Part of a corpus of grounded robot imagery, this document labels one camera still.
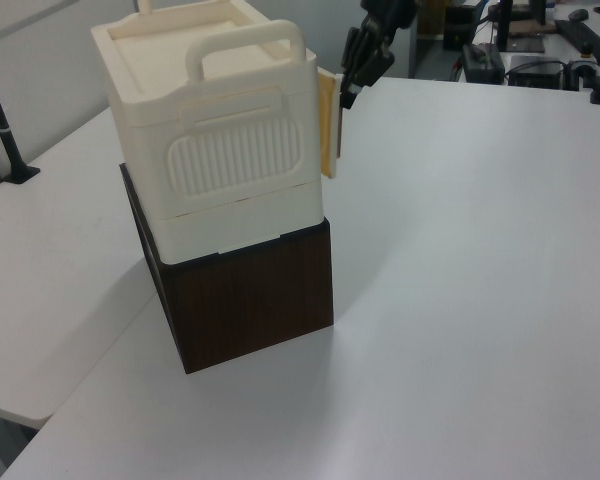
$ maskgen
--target gray wall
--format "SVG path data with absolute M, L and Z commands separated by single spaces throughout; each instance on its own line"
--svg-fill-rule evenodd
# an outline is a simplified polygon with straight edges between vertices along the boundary
M 339 71 L 349 27 L 360 25 L 365 15 L 359 0 L 250 2 L 272 19 L 297 23 L 320 65 L 333 72 Z M 154 7 L 182 3 L 188 2 L 154 0 Z M 132 11 L 132 0 L 80 0 L 0 37 L 0 99 L 26 162 L 106 108 L 90 28 Z M 410 43 L 407 32 L 396 35 L 397 61 L 389 76 L 408 76 L 410 44 L 415 42 Z M 4 151 L 1 159 L 5 172 Z
M 131 0 L 81 0 L 0 38 L 0 99 L 25 161 L 106 108 L 90 28 L 132 11 Z

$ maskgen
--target wooden box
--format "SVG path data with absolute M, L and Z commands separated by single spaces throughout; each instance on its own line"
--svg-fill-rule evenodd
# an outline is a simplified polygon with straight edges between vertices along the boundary
M 187 373 L 333 325 L 326 218 L 275 240 L 167 265 L 160 261 L 126 166 L 120 168 Z

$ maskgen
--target floor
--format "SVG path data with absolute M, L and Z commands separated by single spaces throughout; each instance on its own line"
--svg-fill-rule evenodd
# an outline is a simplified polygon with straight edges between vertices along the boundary
M 459 56 L 460 52 L 443 50 L 442 40 L 418 39 L 414 78 L 449 81 L 451 67 Z

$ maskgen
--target robotic arm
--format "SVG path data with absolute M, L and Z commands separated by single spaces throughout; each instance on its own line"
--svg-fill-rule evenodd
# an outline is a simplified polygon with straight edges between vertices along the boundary
M 344 76 L 340 106 L 350 109 L 362 87 L 372 86 L 389 69 L 395 57 L 389 46 L 398 28 L 409 28 L 417 0 L 361 0 L 368 15 L 360 28 L 351 28 L 342 57 Z

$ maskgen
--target white plastic container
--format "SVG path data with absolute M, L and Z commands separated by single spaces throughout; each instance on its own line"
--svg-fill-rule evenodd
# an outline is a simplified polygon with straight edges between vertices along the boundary
M 164 263 L 322 222 L 316 58 L 243 0 L 94 27 L 109 101 Z

